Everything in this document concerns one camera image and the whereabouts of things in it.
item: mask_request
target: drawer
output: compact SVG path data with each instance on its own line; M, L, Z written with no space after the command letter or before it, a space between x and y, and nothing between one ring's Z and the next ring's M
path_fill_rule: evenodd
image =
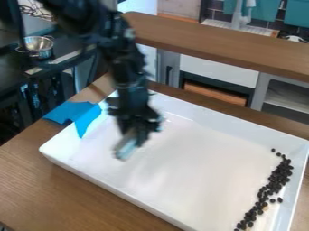
M188 55L181 56L180 70L248 88L256 87L259 74L252 69L243 69Z

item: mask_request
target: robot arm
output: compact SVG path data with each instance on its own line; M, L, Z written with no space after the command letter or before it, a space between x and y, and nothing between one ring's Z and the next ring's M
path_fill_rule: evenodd
M135 42L134 30L121 13L99 0L38 0L57 18L68 33L95 43L108 63L118 98L108 98L109 113L115 116L123 140L116 157L125 160L142 146L151 132L160 129L161 117L148 105L144 55Z

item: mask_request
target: white tray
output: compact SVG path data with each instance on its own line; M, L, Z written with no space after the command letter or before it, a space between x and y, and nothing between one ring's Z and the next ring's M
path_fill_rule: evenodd
M102 115L79 139L68 126L40 151L52 162L110 190L184 229L230 231L257 201L259 188L281 159L292 159L291 181L251 231L289 230L308 155L306 140L156 94L152 105L165 116L164 130L152 134L131 159L114 159L120 139L114 119Z

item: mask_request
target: wooden countertop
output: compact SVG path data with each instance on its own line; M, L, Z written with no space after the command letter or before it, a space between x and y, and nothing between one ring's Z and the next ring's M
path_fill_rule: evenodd
M156 83L151 89L228 115L309 139L309 125L234 106ZM113 88L106 77L72 100L98 102ZM0 147L0 222L15 231L179 230L86 180L53 165L39 147L63 126L40 120ZM309 227L309 169L298 200L293 231Z
M139 43L309 82L308 44L148 14L125 16Z

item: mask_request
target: metal bowl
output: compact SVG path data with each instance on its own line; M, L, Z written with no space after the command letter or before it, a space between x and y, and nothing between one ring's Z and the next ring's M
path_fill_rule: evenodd
M29 51L47 51L53 47L53 41L47 37L29 36L24 41Z
M17 52L28 53L32 58L39 60L49 59L52 56L53 37L51 36L28 36L24 38L26 51L21 47L16 48Z

